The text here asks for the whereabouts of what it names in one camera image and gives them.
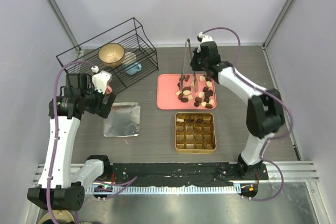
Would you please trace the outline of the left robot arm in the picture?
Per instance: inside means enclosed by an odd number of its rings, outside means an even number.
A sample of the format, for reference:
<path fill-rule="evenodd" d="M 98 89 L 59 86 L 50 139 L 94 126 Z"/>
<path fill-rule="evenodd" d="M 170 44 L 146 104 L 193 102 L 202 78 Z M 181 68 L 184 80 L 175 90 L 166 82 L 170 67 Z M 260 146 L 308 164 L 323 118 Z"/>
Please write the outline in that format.
<path fill-rule="evenodd" d="M 76 133 L 84 112 L 106 119 L 116 95 L 105 93 L 111 74 L 67 74 L 64 94 L 49 103 L 50 139 L 42 175 L 27 198 L 43 210 L 78 211 L 85 190 L 96 180 L 107 181 L 112 174 L 108 156 L 90 155 L 75 174 L 71 159 Z"/>

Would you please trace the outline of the pink tray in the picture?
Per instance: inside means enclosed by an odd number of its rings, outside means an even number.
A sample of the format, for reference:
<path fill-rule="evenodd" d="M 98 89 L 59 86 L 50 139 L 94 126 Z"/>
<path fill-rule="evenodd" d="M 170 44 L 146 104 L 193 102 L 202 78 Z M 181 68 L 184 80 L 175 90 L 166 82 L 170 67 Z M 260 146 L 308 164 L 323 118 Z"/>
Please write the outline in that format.
<path fill-rule="evenodd" d="M 216 92 L 215 92 L 215 83 L 212 81 L 212 87 L 210 90 L 213 91 L 213 95 L 210 96 L 209 100 L 214 100 L 211 108 L 206 108 L 205 106 L 199 105 L 195 106 L 195 98 L 198 97 L 198 93 L 203 91 L 206 85 L 206 81 L 201 81 L 200 76 L 204 76 L 204 74 L 196 74 L 198 91 L 194 92 L 195 89 L 191 85 L 193 82 L 193 74 L 189 74 L 190 78 L 188 82 L 184 81 L 183 87 L 191 87 L 191 93 L 187 96 L 188 102 L 182 102 L 179 100 L 179 87 L 178 83 L 180 83 L 180 74 L 161 74 L 158 77 L 158 85 L 157 85 L 157 100 L 156 105 L 161 110 L 213 110 L 217 106 L 216 101 Z"/>

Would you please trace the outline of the gold chocolate box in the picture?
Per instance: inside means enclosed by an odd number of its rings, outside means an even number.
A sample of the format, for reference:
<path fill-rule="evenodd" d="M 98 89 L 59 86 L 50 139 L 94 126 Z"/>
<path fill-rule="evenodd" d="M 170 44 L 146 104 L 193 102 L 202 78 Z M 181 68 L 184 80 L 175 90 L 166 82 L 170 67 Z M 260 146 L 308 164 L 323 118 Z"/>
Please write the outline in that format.
<path fill-rule="evenodd" d="M 217 148 L 211 113 L 177 113 L 174 146 L 178 153 L 211 154 Z"/>

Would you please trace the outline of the metal tongs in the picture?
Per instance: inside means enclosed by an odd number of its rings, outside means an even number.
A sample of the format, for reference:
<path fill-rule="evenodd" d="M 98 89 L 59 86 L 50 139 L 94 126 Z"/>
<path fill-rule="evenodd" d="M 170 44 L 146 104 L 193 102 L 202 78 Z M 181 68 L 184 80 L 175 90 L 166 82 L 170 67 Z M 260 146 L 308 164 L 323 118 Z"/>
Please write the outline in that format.
<path fill-rule="evenodd" d="M 184 72 L 185 72 L 185 67 L 186 67 L 186 63 L 187 60 L 190 60 L 190 62 L 192 62 L 193 56 L 192 56 L 192 50 L 191 50 L 191 42 L 190 39 L 187 38 L 185 41 L 185 46 L 184 46 L 184 57 L 183 57 L 183 64 L 182 64 L 182 70 L 181 70 L 181 75 L 180 75 L 180 82 L 179 82 L 179 89 L 180 91 L 182 91 L 183 89 L 183 83 L 185 80 L 184 77 Z M 193 80 L 192 80 L 192 87 L 193 87 L 193 91 L 194 93 L 196 93 L 198 91 L 198 80 L 197 80 L 197 76 L 196 76 L 196 71 L 193 70 Z"/>

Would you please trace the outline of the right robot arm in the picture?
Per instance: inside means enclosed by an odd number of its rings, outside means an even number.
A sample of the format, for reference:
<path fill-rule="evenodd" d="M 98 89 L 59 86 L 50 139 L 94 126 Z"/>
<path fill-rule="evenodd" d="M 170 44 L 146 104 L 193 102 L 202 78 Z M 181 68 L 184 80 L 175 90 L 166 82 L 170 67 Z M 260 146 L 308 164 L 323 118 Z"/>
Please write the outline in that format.
<path fill-rule="evenodd" d="M 203 42 L 198 48 L 188 46 L 194 71 L 204 71 L 216 83 L 230 89 L 246 105 L 246 127 L 249 136 L 244 150 L 238 155 L 237 173 L 250 179 L 261 168 L 267 142 L 285 123 L 281 96 L 277 89 L 264 89 L 241 76 L 228 61 L 221 61 L 217 44 Z"/>

